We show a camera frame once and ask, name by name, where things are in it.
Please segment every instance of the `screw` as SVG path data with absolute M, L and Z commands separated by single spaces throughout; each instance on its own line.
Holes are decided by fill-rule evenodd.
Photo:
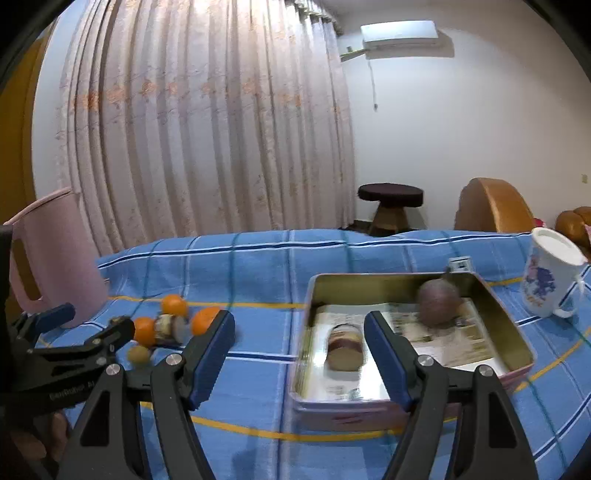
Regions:
M 119 366 L 119 364 L 110 364 L 105 369 L 105 371 L 107 372 L 107 375 L 117 375 L 120 370 L 121 370 L 121 367 Z
M 435 360 L 430 355 L 419 355 L 418 363 L 424 367 L 430 367 L 435 363 Z
M 495 372 L 488 365 L 481 365 L 478 367 L 478 373 L 480 373 L 483 377 L 492 377 L 492 374 Z
M 169 365 L 178 365 L 182 360 L 183 357 L 178 353 L 171 353 L 168 357 L 166 357 L 166 363 Z

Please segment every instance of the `orange fruit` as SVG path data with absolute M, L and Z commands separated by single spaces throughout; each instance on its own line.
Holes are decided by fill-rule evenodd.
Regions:
M 154 331 L 154 320 L 150 317 L 137 317 L 134 320 L 134 340 L 145 347 L 153 346 L 156 343 L 156 332 Z
M 171 294 L 166 295 L 162 302 L 160 302 L 162 313 L 168 315 L 177 315 L 179 317 L 187 318 L 189 316 L 189 305 L 181 297 L 181 295 Z
M 205 307 L 199 310 L 191 319 L 191 332 L 194 335 L 203 335 L 219 311 L 219 307 Z

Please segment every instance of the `air conditioner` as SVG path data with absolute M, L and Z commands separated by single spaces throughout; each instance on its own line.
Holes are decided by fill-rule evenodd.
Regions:
M 431 46 L 439 43 L 435 22 L 431 20 L 363 25 L 361 33 L 365 48 L 370 49 L 386 46 Z

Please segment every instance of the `round stool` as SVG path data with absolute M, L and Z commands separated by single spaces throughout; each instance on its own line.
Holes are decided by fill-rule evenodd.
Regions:
M 368 183 L 361 185 L 357 195 L 362 200 L 379 202 L 374 220 L 369 227 L 372 235 L 376 228 L 386 230 L 408 229 L 408 219 L 404 207 L 420 207 L 423 204 L 423 191 L 410 185 L 398 183 Z

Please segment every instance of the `curtain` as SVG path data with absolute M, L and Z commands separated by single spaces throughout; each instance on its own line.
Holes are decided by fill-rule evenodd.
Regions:
M 60 184 L 102 255 L 353 221 L 348 94 L 317 3 L 91 0 L 61 91 Z

